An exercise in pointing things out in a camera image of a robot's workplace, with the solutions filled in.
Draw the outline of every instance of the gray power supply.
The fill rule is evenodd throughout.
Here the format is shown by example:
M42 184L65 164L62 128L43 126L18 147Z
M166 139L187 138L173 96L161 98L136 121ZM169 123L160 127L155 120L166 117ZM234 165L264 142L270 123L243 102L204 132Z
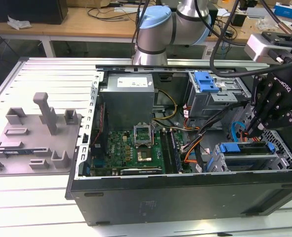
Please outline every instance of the gray power supply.
M155 98L151 74L110 74L100 96L107 104L110 130L130 130L151 122Z

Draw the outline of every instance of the desk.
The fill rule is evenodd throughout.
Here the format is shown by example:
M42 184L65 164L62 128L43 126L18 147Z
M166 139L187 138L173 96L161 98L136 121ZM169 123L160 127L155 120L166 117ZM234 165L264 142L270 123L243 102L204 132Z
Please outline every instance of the desk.
M219 6L228 10L232 9L233 1L223 3ZM121 15L121 12L109 12L103 17ZM246 18L242 27L235 27L238 36L236 42L246 43L250 35L260 33L256 28L257 20ZM135 30L135 23L131 20L121 22L105 22L94 19L87 15L83 7L69 8L69 13L61 25L32 24L28 29L15 30L6 23L0 23L0 35L4 39L40 40L47 57L55 57L52 40L57 41L84 41L84 42L131 42L131 37ZM206 46L204 59L208 59L210 51L213 49L217 37L212 35L203 43Z
M41 88L49 95L49 106L57 114L65 108L75 108L85 114L83 104L90 95L90 84L77 87L67 72L74 75L92 75L96 64L127 65L129 59L93 58L31 58L18 62L0 87L0 133L7 123L5 114L10 107L22 107L26 114L40 113L32 103ZM170 66L209 66L207 60L168 60ZM216 60L216 66L263 68L264 64L252 61ZM48 75L37 83L24 84L20 75ZM269 216L197 220L169 223L88 227L73 200L65 200L68 175L0 177L0 237L164 237L164 236L217 236L229 233L236 237L292 236L292 201Z

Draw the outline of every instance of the motherboard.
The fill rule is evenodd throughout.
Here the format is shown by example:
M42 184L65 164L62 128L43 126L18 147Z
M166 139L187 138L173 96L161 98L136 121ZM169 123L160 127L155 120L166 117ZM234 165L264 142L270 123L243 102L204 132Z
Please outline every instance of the motherboard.
M172 149L164 136L167 136L169 141L173 140ZM91 174L117 176L137 175L141 172L146 174L173 173L172 170L179 172L182 170L180 148L183 144L183 135L180 131L153 130L150 136L146 129L138 133L136 130L109 131L106 155L104 159L93 158Z

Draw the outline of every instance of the floor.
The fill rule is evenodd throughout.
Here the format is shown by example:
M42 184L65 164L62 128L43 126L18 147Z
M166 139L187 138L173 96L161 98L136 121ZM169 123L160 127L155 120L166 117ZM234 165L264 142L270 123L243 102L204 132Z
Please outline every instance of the floor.
M9 45L20 56L45 57L45 52L39 41L10 40ZM55 41L54 49L57 57L94 57L94 58L129 58L129 43L102 43L102 42L68 42ZM168 58L198 59L203 54L202 46L169 45ZM218 50L217 59L249 60L242 47ZM18 58L10 48L0 40L0 85L14 67Z

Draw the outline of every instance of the aluminum workbench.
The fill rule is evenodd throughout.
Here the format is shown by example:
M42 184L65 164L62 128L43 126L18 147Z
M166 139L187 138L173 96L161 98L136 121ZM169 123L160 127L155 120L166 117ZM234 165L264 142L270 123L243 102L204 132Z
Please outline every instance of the aluminum workbench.
M35 92L46 91L56 113L66 108L84 112L90 75L96 64L129 65L126 59L30 58L18 62L0 87L0 133L10 107L39 114ZM204 60L169 60L170 65L208 66ZM250 61L217 61L218 66L250 70L266 65ZM292 236L292 201L264 217L89 227L73 200L65 199L68 175L0 177L0 236L163 237L163 236Z

